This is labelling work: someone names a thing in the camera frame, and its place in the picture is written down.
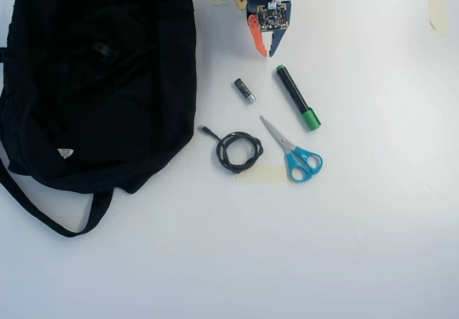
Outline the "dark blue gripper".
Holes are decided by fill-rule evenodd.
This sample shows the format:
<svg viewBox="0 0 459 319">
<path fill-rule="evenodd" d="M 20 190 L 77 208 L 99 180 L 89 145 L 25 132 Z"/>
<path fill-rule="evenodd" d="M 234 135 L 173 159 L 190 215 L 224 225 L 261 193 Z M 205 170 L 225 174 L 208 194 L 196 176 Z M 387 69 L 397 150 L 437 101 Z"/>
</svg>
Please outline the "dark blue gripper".
<svg viewBox="0 0 459 319">
<path fill-rule="evenodd" d="M 255 48 L 263 56 L 267 57 L 268 53 L 265 48 L 262 32 L 260 31 L 260 25 L 257 18 L 257 8 L 259 6 L 268 7 L 268 4 L 275 2 L 276 8 L 273 11 L 275 15 L 282 15 L 283 12 L 291 11 L 291 2 L 290 1 L 273 1 L 273 0 L 247 0 L 247 25 L 250 29 L 253 41 L 255 43 Z M 273 56 L 277 51 L 284 34 L 286 33 L 290 24 L 290 13 L 286 13 L 285 17 L 280 20 L 278 26 L 273 30 L 272 39 L 270 44 L 269 55 Z"/>
</svg>

